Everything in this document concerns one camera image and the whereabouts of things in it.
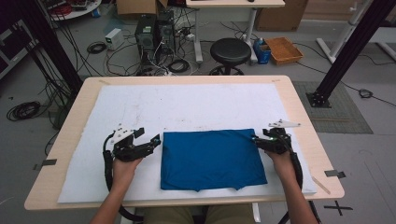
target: human arm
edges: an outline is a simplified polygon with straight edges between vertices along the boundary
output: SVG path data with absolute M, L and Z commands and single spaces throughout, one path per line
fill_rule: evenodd
M 96 215 L 92 218 L 91 224 L 114 223 L 125 193 L 131 185 L 132 179 L 134 179 L 136 166 L 142 160 L 127 162 L 114 160 L 113 186 Z
M 291 163 L 290 153 L 285 152 L 278 155 L 274 152 L 266 151 L 273 160 L 275 170 L 285 191 L 286 202 L 288 205 L 291 224 L 310 224 L 318 223 L 308 205 L 301 189 L 297 183 L 293 164 Z

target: wooden table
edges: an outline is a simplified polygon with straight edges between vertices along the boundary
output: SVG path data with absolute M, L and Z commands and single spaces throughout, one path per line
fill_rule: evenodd
M 274 83 L 290 120 L 298 120 L 302 126 L 294 129 L 294 135 L 304 153 L 318 192 L 305 196 L 307 200 L 338 199 L 344 196 L 339 179 L 327 177 L 324 171 L 332 170 L 329 158 L 320 143 L 304 107 L 286 76 L 241 77 L 90 77 L 81 91 L 56 139 L 47 160 L 57 160 L 55 165 L 43 166 L 25 202 L 27 210 L 98 207 L 100 203 L 57 203 L 69 162 L 78 145 L 81 133 L 91 114 L 101 88 L 105 85 L 191 85 L 191 84 L 239 84 Z M 254 198 L 224 198 L 197 200 L 166 200 L 152 202 L 127 202 L 125 206 L 162 206 L 169 204 L 256 203 L 284 201 L 284 196 Z
M 230 18 L 227 21 L 237 21 L 235 18 L 238 18 L 238 14 L 241 13 L 240 8 L 251 8 L 250 15 L 246 20 L 248 21 L 248 28 L 247 28 L 247 33 L 245 35 L 245 42 L 251 48 L 250 61 L 252 63 L 257 62 L 256 54 L 254 53 L 254 50 L 250 42 L 254 21 L 256 20 L 257 8 L 285 6 L 285 2 L 283 0 L 255 0 L 254 2 L 249 2 L 248 0 L 213 0 L 213 1 L 186 0 L 186 4 L 188 7 L 197 8 L 197 9 L 213 8 L 213 10 L 210 11 L 208 14 L 215 15 L 216 18 L 220 18 L 220 21 L 223 21 L 223 18 L 219 15 L 221 13 L 222 8 L 227 8 L 225 14 L 227 14 Z M 194 49 L 195 49 L 195 61 L 198 63 L 202 63 L 204 59 L 202 57 L 201 43 L 199 38 L 199 20 L 201 19 L 199 14 L 200 14 L 200 10 L 195 11 Z

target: gray mat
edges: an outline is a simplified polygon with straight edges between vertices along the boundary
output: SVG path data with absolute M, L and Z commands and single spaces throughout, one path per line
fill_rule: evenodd
M 315 108 L 309 104 L 305 94 L 314 92 L 319 82 L 293 82 L 293 85 L 317 133 L 373 133 L 342 84 L 329 98 L 332 108 Z

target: person's left hand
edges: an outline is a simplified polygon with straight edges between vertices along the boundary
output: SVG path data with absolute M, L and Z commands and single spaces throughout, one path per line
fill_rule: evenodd
M 120 161 L 115 159 L 113 162 L 113 187 L 111 190 L 126 191 L 134 179 L 134 170 L 143 158 L 135 161 Z

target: orange basket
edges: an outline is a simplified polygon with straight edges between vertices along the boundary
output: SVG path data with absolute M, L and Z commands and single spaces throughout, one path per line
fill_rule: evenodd
M 295 63 L 304 56 L 286 37 L 265 39 L 265 43 L 270 47 L 276 65 Z

